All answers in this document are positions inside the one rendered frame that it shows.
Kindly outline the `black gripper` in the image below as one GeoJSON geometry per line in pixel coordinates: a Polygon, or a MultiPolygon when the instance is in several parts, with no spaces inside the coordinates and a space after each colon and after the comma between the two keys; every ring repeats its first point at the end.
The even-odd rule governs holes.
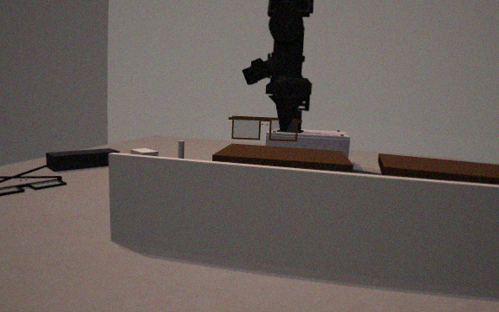
{"type": "Polygon", "coordinates": [[[311,95],[312,84],[307,78],[301,78],[301,65],[305,60],[302,51],[295,49],[276,49],[275,60],[280,66],[279,77],[270,78],[266,85],[266,94],[276,104],[280,120],[281,132],[287,132],[288,127],[301,105],[304,96],[311,95]]]}

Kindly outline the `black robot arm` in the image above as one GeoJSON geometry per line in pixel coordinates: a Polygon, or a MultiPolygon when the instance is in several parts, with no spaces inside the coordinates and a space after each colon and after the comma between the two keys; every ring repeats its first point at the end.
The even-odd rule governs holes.
{"type": "MultiPolygon", "coordinates": [[[[269,30],[274,37],[274,50],[295,49],[303,52],[304,22],[303,17],[309,17],[314,11],[314,0],[269,0],[268,16],[269,30]]],[[[278,76],[280,66],[275,60],[275,52],[268,53],[268,60],[261,58],[251,61],[251,67],[243,69],[247,84],[253,84],[270,76],[278,76]]],[[[298,107],[293,119],[301,120],[302,110],[309,111],[309,95],[300,94],[304,99],[298,107]],[[306,102],[304,102],[306,101],[306,102]]]]}

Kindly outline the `black glasses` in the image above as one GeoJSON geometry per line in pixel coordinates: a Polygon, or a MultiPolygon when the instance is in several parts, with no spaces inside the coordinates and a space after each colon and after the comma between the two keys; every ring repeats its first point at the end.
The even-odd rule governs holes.
{"type": "MultiPolygon", "coordinates": [[[[55,164],[52,163],[52,164],[49,164],[46,166],[54,166],[54,165],[55,164]]],[[[39,170],[39,169],[46,167],[46,166],[40,166],[40,167],[34,168],[32,170],[29,170],[27,172],[20,173],[16,176],[13,176],[13,177],[0,176],[0,179],[1,179],[0,183],[4,182],[6,180],[9,180],[9,179],[13,179],[13,178],[17,178],[20,181],[21,181],[21,179],[25,179],[25,180],[27,180],[27,179],[52,179],[52,178],[57,178],[57,179],[3,187],[3,188],[0,188],[0,196],[9,195],[9,194],[13,194],[13,193],[22,193],[22,192],[24,192],[24,189],[22,187],[27,187],[27,186],[31,189],[39,190],[39,189],[48,188],[48,187],[57,187],[57,186],[67,185],[66,182],[62,181],[62,176],[20,177],[20,176],[23,176],[24,174],[39,170]]]]}

